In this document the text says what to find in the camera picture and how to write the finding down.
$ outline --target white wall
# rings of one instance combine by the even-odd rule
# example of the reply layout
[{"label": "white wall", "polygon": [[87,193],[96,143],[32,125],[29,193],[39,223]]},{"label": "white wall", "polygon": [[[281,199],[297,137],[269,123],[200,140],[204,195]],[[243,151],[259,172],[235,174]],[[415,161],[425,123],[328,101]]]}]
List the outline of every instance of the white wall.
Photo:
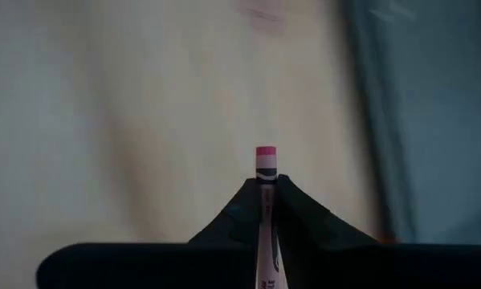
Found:
[{"label": "white wall", "polygon": [[256,145],[374,233],[334,8],[287,0],[266,35],[236,1],[1,0],[0,288],[64,244],[187,240]]},{"label": "white wall", "polygon": [[0,288],[33,288],[61,246],[132,236],[99,166],[77,7],[46,4],[0,1]]}]

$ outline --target beige wall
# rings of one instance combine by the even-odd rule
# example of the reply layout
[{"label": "beige wall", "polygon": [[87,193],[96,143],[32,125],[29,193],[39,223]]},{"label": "beige wall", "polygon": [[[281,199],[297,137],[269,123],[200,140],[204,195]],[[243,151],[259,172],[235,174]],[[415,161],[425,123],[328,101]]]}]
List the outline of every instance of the beige wall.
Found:
[{"label": "beige wall", "polygon": [[281,173],[373,232],[335,9],[287,0],[283,32],[267,34],[237,1],[91,2],[106,97],[129,139],[150,238],[195,234],[253,175],[253,149],[267,144],[278,146]]},{"label": "beige wall", "polygon": [[256,145],[373,234],[334,3],[286,0],[274,35],[236,1],[0,1],[0,288],[78,240],[187,240]]}]

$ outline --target black object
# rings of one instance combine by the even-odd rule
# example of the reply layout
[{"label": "black object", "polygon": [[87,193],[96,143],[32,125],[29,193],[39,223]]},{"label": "black object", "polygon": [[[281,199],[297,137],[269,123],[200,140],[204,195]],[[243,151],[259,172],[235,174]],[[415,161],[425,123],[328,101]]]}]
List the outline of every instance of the black object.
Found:
[{"label": "black object", "polygon": [[[259,192],[246,180],[187,244],[80,244],[46,258],[39,289],[255,288]],[[275,223],[295,288],[481,285],[481,246],[381,245],[279,175]]]}]

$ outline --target blurred background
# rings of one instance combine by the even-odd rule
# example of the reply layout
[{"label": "blurred background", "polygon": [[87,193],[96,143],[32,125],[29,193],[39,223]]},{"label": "blurred background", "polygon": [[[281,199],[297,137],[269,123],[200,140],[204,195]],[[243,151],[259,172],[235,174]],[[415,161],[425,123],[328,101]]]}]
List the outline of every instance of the blurred background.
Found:
[{"label": "blurred background", "polygon": [[187,241],[257,145],[375,238],[481,243],[481,0],[0,0],[0,288]]}]

